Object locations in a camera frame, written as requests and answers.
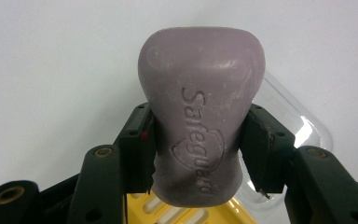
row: screw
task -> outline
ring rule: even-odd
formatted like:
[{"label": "screw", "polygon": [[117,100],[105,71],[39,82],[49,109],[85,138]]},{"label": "screw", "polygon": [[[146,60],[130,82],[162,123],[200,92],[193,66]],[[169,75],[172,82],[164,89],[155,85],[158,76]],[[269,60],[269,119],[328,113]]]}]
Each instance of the screw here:
[{"label": "screw", "polygon": [[7,204],[16,201],[25,192],[22,186],[14,186],[0,192],[0,204]]},{"label": "screw", "polygon": [[310,154],[313,157],[319,158],[319,159],[325,159],[327,158],[327,154],[325,154],[321,149],[319,148],[307,148],[308,154]]},{"label": "screw", "polygon": [[264,190],[260,189],[260,191],[258,191],[258,192],[261,193],[261,195],[266,197],[268,200],[271,199],[271,196],[269,196],[266,192],[264,192]]},{"label": "screw", "polygon": [[110,147],[102,147],[94,152],[94,156],[98,158],[105,158],[113,154],[113,150]]}]

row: soap bar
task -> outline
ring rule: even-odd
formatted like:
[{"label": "soap bar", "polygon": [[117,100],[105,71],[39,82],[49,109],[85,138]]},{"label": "soap bar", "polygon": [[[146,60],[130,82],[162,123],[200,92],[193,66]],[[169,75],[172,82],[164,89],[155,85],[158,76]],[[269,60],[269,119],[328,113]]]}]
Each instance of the soap bar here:
[{"label": "soap bar", "polygon": [[171,28],[147,39],[138,75],[156,119],[152,190],[162,201],[206,207],[236,193],[240,128],[264,71],[260,42],[243,30]]}]

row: white background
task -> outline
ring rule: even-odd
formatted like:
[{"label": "white background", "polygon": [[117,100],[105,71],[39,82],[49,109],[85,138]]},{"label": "white background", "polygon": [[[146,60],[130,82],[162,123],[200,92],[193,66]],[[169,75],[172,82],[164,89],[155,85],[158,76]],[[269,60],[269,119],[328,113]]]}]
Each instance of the white background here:
[{"label": "white background", "polygon": [[0,1],[0,184],[45,189],[112,143],[145,101],[141,46],[175,26],[257,36],[358,181],[358,1]]}]

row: yellow object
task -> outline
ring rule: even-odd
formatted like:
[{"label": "yellow object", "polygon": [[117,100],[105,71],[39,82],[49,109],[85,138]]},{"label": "yellow object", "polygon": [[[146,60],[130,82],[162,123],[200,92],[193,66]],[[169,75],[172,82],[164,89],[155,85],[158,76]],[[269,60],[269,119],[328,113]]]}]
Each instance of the yellow object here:
[{"label": "yellow object", "polygon": [[207,208],[181,208],[167,205],[153,192],[129,194],[130,224],[236,224],[256,223],[251,215],[232,198],[227,203]]}]

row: clear plastic container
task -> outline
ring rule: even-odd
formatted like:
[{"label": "clear plastic container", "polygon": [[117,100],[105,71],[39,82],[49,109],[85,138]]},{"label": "clear plastic container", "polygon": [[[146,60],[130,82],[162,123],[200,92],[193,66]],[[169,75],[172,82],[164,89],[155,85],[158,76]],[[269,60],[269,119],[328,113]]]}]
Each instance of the clear plastic container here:
[{"label": "clear plastic container", "polygon": [[[330,133],[312,114],[291,95],[268,71],[264,76],[254,104],[261,105],[296,136],[295,147],[316,146],[331,151],[333,141]],[[250,176],[240,155],[243,172],[242,185],[235,198],[254,217],[283,203],[284,193],[265,196],[254,190]]]}]

